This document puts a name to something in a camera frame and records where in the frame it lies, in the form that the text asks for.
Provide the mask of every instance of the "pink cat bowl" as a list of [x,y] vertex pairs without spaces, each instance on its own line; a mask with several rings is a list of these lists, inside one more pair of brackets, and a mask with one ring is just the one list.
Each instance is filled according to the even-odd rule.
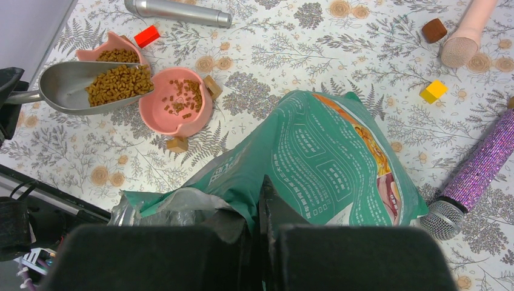
[[75,51],[75,54],[77,55],[79,61],[92,62],[96,61],[96,59],[98,59],[102,52],[114,49],[126,49],[136,52],[139,58],[139,63],[144,65],[149,64],[135,45],[133,45],[130,41],[125,40],[124,38],[113,32],[107,32],[107,41],[101,44],[99,47],[95,48],[94,50],[77,50]]
[[[199,109],[186,105],[192,103],[189,98],[194,94],[186,89],[181,92],[175,80],[179,84],[183,83],[184,87],[188,86],[184,81],[199,83],[202,99]],[[152,82],[155,88],[153,93],[139,100],[139,113],[150,129],[162,135],[185,138],[199,132],[207,124],[212,114],[212,99],[204,80],[198,74],[187,68],[174,67],[157,73]],[[177,104],[184,107],[179,112],[174,109]]]

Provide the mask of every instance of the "silver cylinder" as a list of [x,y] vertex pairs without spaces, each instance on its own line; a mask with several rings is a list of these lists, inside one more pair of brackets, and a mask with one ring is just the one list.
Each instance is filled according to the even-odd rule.
[[125,0],[128,11],[140,17],[157,16],[201,25],[229,28],[232,16],[220,10],[166,0]]

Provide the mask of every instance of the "purple glitter microphone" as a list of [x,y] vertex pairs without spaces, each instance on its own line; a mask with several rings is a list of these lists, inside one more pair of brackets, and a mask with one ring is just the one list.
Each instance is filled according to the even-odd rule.
[[461,231],[464,214],[471,211],[514,152],[514,97],[486,139],[471,154],[441,197],[429,206],[421,225],[445,241]]

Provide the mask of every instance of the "leaf pattern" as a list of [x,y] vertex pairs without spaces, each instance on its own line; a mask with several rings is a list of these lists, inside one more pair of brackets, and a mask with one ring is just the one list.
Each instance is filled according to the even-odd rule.
[[[188,67],[223,89],[210,122],[189,137],[187,152],[167,150],[170,137],[144,124],[138,103],[69,116],[36,102],[23,105],[13,140],[0,147],[0,162],[111,209],[120,190],[180,187],[241,142],[288,92],[353,91],[431,203],[514,96],[514,0],[496,3],[481,39],[482,66],[458,69],[440,63],[445,39],[428,44],[421,27],[440,18],[450,35],[471,1],[179,1],[231,13],[232,27],[140,18],[122,0],[83,0],[43,68],[97,47],[107,31],[132,39],[154,25],[161,37],[141,49],[154,72]],[[428,104],[419,93],[436,79],[448,91]],[[461,290],[514,290],[513,169],[510,158],[461,233],[439,244]]]

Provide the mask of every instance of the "yellow block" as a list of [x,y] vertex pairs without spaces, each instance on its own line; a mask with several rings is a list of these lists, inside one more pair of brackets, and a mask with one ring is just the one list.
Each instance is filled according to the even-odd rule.
[[432,104],[445,94],[446,91],[448,91],[448,88],[441,81],[435,80],[419,95],[429,104]]

